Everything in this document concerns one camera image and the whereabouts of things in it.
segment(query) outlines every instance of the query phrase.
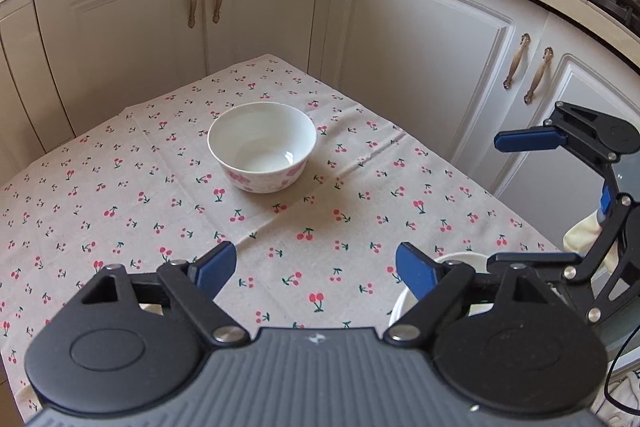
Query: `black cable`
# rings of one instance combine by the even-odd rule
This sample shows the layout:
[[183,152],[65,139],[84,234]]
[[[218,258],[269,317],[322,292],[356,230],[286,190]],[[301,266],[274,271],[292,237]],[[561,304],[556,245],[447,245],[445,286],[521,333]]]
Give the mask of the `black cable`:
[[616,367],[616,362],[618,361],[618,359],[620,358],[620,355],[622,355],[622,352],[625,350],[625,347],[627,346],[627,344],[629,342],[631,342],[631,339],[634,337],[634,335],[636,333],[638,333],[638,331],[640,331],[640,325],[638,325],[636,327],[636,329],[633,331],[633,333],[631,333],[631,335],[629,335],[628,339],[625,341],[624,344],[622,344],[622,347],[620,348],[619,352],[616,355],[616,358],[613,359],[613,362],[611,362],[611,367],[609,367],[609,371],[607,371],[607,378],[604,381],[604,398],[609,402],[612,403],[613,405],[615,405],[618,409],[620,409],[623,412],[626,412],[628,414],[631,414],[633,416],[640,416],[640,410],[638,409],[632,409],[629,406],[626,406],[623,403],[620,403],[618,400],[616,400],[615,398],[613,398],[610,394],[609,394],[609,381],[611,380],[611,375],[613,374],[613,368]]

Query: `white bowl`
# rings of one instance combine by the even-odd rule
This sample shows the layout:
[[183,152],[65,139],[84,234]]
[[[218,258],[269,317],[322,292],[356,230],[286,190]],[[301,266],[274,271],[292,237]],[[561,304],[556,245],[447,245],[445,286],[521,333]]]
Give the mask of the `white bowl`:
[[302,111],[283,103],[254,102],[214,120],[207,142],[229,181],[266,194],[298,179],[316,139],[314,124]]
[[[486,260],[489,259],[489,256],[487,255],[467,251],[447,253],[446,255],[443,255],[442,257],[436,259],[436,263],[444,263],[445,261],[450,261],[451,259],[457,259],[458,261],[467,263],[469,266],[472,266],[478,273],[487,273]],[[414,294],[409,291],[409,288],[405,288],[396,300],[393,311],[391,311],[389,326],[396,322],[417,303],[418,299],[416,299]],[[493,304],[472,304],[469,307],[469,316],[484,313],[485,311],[489,311],[492,307]]]

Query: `round black disc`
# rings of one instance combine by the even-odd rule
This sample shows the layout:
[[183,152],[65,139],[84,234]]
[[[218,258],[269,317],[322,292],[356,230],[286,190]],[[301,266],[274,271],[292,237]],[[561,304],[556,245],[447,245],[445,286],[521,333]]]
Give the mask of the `round black disc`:
[[76,308],[33,339],[25,370],[45,403],[89,415],[144,409],[193,374],[202,353],[187,327],[119,304]]
[[501,413],[548,417],[586,407],[607,359],[572,314],[518,302],[465,317],[437,337],[434,363],[459,393]]

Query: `table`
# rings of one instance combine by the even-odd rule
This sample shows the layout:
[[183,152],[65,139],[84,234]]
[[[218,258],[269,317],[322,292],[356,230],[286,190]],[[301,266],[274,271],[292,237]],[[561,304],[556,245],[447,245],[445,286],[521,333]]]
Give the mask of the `table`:
[[[318,144],[274,194],[232,187],[207,147],[229,107],[303,110]],[[393,123],[273,55],[129,107],[50,152],[0,191],[0,350],[27,385],[31,338],[109,263],[154,271],[223,240],[235,276],[216,298],[252,333],[270,327],[385,330],[402,285],[396,247],[555,250],[492,195]],[[27,417],[36,400],[20,401]]]

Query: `white cup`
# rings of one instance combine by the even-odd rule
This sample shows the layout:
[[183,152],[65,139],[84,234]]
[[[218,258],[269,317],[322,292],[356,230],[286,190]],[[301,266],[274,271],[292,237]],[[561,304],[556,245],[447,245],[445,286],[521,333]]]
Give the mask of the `white cup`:
[[[489,259],[487,255],[468,251],[447,253],[442,257],[438,257],[436,259],[436,263],[444,263],[445,261],[451,261],[452,259],[467,263],[469,266],[472,266],[478,273],[487,273],[486,260]],[[416,299],[414,294],[409,291],[409,288],[405,288],[396,300],[393,311],[391,311],[389,326],[396,322],[417,303],[418,299]],[[469,316],[489,311],[493,306],[493,304],[472,304],[469,307]]]

